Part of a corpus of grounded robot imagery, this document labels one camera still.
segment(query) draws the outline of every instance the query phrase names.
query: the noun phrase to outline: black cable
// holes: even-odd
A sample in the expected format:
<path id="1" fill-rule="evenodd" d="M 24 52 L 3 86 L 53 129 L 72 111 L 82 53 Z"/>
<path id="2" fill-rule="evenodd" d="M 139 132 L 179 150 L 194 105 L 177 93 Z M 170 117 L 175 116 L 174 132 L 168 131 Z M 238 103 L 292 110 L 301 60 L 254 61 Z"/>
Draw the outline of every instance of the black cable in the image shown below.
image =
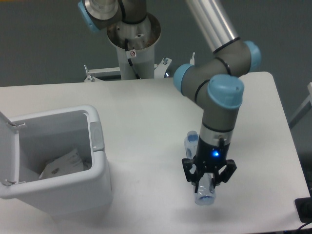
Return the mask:
<path id="1" fill-rule="evenodd" d="M 125 51 L 129 51 L 129 48 L 128 48 L 128 42 L 129 40 L 128 39 L 125 39 Z M 128 58 L 128 62 L 129 62 L 129 65 L 131 66 L 133 72 L 135 73 L 135 76 L 137 79 L 141 79 L 141 77 L 138 75 L 137 71 L 135 70 L 134 66 L 133 66 L 133 63 L 131 61 L 131 58 Z"/>
<path id="2" fill-rule="evenodd" d="M 304 228 L 305 226 L 309 225 L 310 223 L 312 223 L 312 221 L 311 221 L 311 222 L 307 222 L 307 223 L 303 224 L 302 226 L 300 226 L 294 234 L 299 234 L 299 233 L 300 233 L 300 230 L 301 230 L 302 228 Z"/>

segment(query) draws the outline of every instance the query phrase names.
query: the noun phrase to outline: open lid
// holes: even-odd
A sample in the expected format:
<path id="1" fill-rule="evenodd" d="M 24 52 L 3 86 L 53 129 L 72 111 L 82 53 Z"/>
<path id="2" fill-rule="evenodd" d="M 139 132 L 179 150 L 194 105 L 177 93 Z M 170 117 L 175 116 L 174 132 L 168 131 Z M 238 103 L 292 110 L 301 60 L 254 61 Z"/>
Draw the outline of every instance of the open lid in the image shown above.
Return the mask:
<path id="1" fill-rule="evenodd" d="M 18 128 L 0 112 L 0 182 L 18 183 L 20 168 L 20 139 Z"/>

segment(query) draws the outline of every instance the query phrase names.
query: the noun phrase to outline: silver cylinder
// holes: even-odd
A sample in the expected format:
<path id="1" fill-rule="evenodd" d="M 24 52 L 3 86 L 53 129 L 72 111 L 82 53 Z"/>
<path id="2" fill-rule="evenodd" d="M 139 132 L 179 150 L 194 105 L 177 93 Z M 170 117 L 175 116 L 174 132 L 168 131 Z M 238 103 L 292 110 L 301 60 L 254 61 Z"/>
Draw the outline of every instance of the silver cylinder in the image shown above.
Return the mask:
<path id="1" fill-rule="evenodd" d="M 238 37 L 219 0 L 186 0 L 212 51 Z"/>
<path id="2" fill-rule="evenodd" d="M 98 20 L 112 18 L 118 10 L 117 0 L 85 0 L 87 11 Z"/>

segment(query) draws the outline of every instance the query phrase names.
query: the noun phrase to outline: bolt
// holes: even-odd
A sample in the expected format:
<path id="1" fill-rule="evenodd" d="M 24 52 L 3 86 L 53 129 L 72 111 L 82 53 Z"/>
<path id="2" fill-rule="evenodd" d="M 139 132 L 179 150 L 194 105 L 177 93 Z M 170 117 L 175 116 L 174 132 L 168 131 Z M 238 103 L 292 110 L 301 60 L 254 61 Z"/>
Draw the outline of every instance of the bolt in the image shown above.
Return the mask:
<path id="1" fill-rule="evenodd" d="M 167 65 L 168 58 L 164 58 L 164 65 Z"/>

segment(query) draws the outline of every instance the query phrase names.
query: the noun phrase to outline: light blue joint cap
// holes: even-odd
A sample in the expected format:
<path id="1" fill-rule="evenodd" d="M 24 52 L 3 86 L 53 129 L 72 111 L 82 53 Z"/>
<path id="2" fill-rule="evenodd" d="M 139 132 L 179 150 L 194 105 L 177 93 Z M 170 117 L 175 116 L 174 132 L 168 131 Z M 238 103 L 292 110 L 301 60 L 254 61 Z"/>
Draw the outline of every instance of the light blue joint cap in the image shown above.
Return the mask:
<path id="1" fill-rule="evenodd" d="M 90 19 L 86 9 L 83 6 L 82 0 L 78 3 L 78 8 L 82 14 L 82 17 L 84 19 L 84 21 L 86 22 L 86 24 L 88 25 L 89 29 L 96 33 L 99 31 L 99 29 L 94 25 L 94 23 L 92 22 L 92 20 Z"/>
<path id="2" fill-rule="evenodd" d="M 186 73 L 187 69 L 189 69 L 190 67 L 192 67 L 193 65 L 187 63 L 187 64 L 183 64 L 182 66 L 180 66 L 174 74 L 174 85 L 176 87 L 176 89 L 179 90 L 180 93 L 182 93 L 182 80 L 184 77 L 184 74 Z"/>
<path id="3" fill-rule="evenodd" d="M 260 52 L 259 47 L 256 46 L 252 41 L 247 40 L 247 41 L 244 41 L 244 43 L 248 46 L 251 57 L 252 57 L 252 61 L 250 64 L 250 69 L 249 69 L 249 71 L 252 72 L 261 64 L 261 52 Z"/>
<path id="4" fill-rule="evenodd" d="M 233 110 L 239 108 L 242 104 L 244 84 L 237 77 L 220 74 L 211 78 L 207 91 L 216 104 Z"/>

